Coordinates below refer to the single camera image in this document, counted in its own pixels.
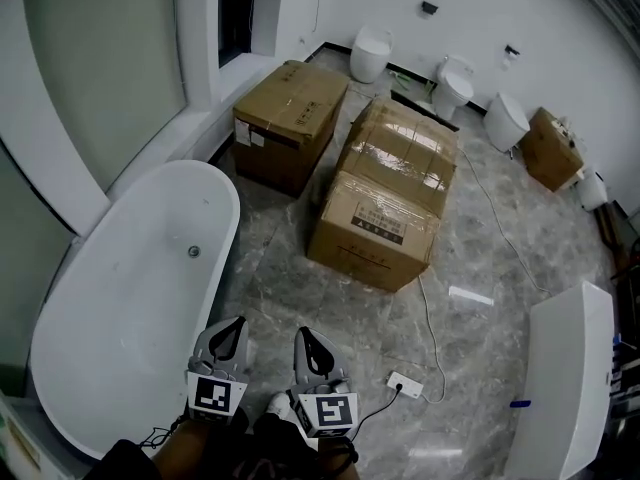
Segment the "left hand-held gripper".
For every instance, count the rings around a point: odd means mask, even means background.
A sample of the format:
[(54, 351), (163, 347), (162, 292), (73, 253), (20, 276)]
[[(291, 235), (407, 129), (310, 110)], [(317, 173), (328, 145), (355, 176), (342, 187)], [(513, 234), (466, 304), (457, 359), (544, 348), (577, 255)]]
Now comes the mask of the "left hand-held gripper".
[(249, 325), (242, 316), (217, 322), (197, 338), (186, 373), (192, 420), (230, 423), (248, 388)]

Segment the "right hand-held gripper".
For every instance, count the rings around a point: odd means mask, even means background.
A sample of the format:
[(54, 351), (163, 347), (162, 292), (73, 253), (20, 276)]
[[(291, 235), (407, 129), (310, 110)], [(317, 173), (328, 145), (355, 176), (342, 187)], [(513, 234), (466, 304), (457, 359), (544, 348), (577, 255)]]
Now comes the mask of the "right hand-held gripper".
[(294, 371), (297, 384), (286, 394), (308, 438), (344, 437), (358, 426), (358, 395), (346, 379), (346, 359), (324, 334), (307, 326), (297, 331)]

